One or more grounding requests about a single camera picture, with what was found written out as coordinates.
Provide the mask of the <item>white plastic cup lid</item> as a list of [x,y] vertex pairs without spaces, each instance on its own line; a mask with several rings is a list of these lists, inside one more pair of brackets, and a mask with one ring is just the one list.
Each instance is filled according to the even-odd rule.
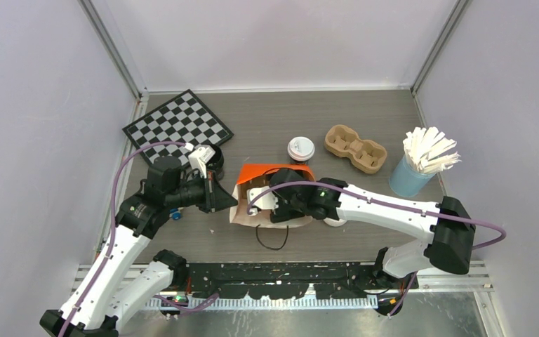
[[314,156],[315,146],[309,138],[297,136],[288,142],[287,152],[291,159],[307,160]]

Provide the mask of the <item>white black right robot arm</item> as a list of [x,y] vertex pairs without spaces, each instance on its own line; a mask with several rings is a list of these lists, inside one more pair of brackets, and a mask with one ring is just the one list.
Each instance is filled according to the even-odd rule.
[[312,182],[290,168],[271,173],[269,186],[278,199],[272,216],[275,223],[310,216],[369,223],[414,237],[408,244],[379,251],[372,275],[382,288],[430,267],[455,275],[465,275],[470,269],[476,227],[468,222],[470,216],[456,198],[422,202],[388,197],[334,178]]

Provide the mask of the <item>orange paper bag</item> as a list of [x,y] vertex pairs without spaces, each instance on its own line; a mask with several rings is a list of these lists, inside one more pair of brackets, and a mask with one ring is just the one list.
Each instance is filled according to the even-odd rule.
[[255,229],[255,238],[257,239],[259,245],[271,251],[279,251],[283,249],[288,239],[285,238],[283,243],[279,247],[268,246],[266,244],[263,244],[263,242],[261,241],[259,236],[259,229],[279,229],[285,230],[286,234],[289,234],[289,230],[291,228],[302,227],[312,221],[312,218],[310,216],[305,216],[302,218],[286,221],[285,223],[272,223],[270,221],[270,215],[273,210],[260,211],[255,216],[250,216],[247,214],[247,190],[254,187],[270,187],[270,174],[282,168],[302,169],[307,172],[306,176],[311,178],[311,181],[315,180],[312,170],[307,165],[245,164],[240,171],[239,177],[237,178],[237,182],[234,186],[232,193],[232,196],[238,200],[238,205],[229,209],[229,222],[231,224],[253,227]]

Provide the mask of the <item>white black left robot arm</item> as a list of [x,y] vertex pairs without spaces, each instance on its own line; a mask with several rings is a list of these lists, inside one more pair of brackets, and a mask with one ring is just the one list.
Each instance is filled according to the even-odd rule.
[[222,164],[187,172],[176,157],[156,159],[138,192],[121,203],[114,231],[79,288],[60,309],[46,310],[40,326],[50,336],[118,336],[154,295],[186,285],[186,260],[163,249],[139,277],[120,288],[130,266],[168,222],[173,209],[196,206],[215,213],[237,205],[218,182],[221,175]]

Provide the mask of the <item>dark translucent coffee cup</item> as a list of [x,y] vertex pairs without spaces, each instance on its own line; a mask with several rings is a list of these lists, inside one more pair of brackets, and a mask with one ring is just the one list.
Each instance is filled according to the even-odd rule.
[[293,164],[298,164],[298,165],[307,165],[307,164],[309,164],[310,159],[307,159],[307,160],[291,159],[291,162]]

